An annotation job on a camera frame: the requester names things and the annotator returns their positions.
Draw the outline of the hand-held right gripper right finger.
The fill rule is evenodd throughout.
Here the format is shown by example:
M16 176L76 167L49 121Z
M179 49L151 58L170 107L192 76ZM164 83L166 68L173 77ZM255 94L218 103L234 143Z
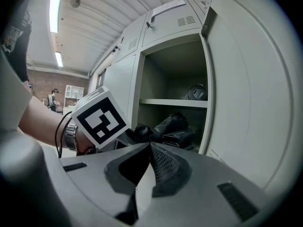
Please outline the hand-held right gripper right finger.
M176 195L188 183L192 174L191 166L184 158L160 144L150 143L150 149L150 164L156 180L152 197Z

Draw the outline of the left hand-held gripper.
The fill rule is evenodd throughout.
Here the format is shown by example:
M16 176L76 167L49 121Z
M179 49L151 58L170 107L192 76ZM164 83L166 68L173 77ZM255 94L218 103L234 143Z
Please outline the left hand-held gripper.
M105 86L79 100L71 118L100 150L130 128L126 115Z

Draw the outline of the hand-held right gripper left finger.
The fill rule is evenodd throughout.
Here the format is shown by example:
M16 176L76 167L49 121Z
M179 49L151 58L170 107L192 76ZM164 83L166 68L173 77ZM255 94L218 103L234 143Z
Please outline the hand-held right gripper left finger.
M104 175L112 190L109 198L113 206L108 210L116 219L133 225L139 218L135 189L150 163L151 147L149 143L143 143L129 149L107 163Z

